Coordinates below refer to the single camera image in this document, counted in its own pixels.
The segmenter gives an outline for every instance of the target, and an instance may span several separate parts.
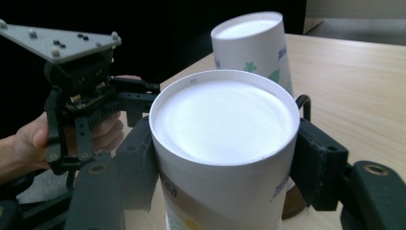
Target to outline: table surface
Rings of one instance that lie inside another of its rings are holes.
[[[286,35],[295,98],[311,98],[311,122],[349,152],[349,163],[386,165],[406,180],[406,46]],[[162,82],[215,69],[210,54]],[[312,207],[282,222],[284,230],[342,229],[342,205],[334,212]],[[160,182],[149,212],[125,211],[126,229],[165,230]]]

